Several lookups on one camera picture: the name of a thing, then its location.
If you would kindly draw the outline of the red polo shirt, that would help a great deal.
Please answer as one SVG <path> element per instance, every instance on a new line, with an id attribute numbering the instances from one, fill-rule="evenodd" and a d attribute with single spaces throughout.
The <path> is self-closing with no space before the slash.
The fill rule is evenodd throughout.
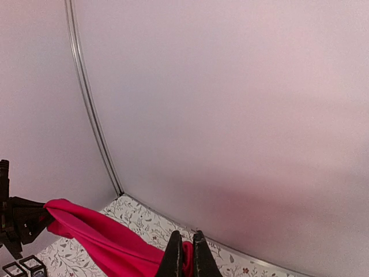
<path id="1" fill-rule="evenodd" d="M 164 251 L 129 228 L 66 199 L 50 200 L 44 208 L 54 219 L 47 230 L 79 242 L 107 276 L 157 276 Z"/>

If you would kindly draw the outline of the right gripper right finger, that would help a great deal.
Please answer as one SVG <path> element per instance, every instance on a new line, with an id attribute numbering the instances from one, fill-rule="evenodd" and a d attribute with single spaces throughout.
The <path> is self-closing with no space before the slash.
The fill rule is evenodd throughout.
<path id="1" fill-rule="evenodd" d="M 195 277 L 222 277 L 201 230 L 193 236 L 193 267 Z"/>

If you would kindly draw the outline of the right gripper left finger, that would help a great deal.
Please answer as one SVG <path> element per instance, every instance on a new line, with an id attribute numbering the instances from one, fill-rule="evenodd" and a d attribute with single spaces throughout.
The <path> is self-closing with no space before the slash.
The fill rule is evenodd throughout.
<path id="1" fill-rule="evenodd" d="M 182 236 L 172 232 L 155 277 L 181 277 L 183 266 Z"/>

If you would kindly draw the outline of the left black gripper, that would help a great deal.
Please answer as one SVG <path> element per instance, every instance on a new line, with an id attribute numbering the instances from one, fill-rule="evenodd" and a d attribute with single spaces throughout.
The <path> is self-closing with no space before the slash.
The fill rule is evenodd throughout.
<path id="1" fill-rule="evenodd" d="M 1 246 L 15 259 L 22 246 L 32 243 L 55 219 L 43 203 L 11 197 L 9 161 L 1 160 Z"/>

